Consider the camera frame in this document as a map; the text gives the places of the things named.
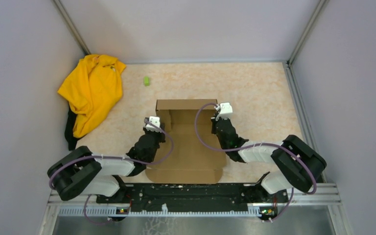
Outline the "brown cardboard box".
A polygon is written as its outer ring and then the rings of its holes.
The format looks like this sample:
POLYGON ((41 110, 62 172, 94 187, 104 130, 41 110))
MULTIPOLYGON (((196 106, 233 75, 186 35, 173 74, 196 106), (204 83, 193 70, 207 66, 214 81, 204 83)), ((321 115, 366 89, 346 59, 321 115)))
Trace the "brown cardboard box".
POLYGON ((156 114, 170 135, 161 143, 145 173, 154 183, 216 184, 227 163, 211 118, 217 99, 158 99, 156 114))

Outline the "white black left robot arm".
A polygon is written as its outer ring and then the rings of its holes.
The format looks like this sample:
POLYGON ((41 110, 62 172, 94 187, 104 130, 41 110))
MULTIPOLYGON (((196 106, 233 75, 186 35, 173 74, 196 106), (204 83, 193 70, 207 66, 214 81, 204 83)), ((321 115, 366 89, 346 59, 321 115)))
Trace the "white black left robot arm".
POLYGON ((90 194, 109 197, 116 203, 124 201, 127 189, 120 177, 136 176, 164 161, 156 161, 155 155, 165 142, 165 125, 149 122, 143 130, 134 146, 120 156, 95 155, 87 146, 73 150, 48 169, 49 187, 63 201, 90 194))

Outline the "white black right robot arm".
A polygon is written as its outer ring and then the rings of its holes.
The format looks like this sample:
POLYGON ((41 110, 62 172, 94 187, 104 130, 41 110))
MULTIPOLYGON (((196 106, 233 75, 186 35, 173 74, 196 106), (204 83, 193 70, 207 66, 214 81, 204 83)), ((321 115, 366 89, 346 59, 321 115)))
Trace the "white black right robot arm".
POLYGON ((234 162, 260 162, 276 165, 256 188, 257 198, 270 201, 275 193, 295 188, 314 194, 316 181, 327 167, 327 162, 296 135, 289 135, 280 144, 259 143, 240 137, 229 119, 211 118, 211 132, 218 138, 221 150, 234 162))

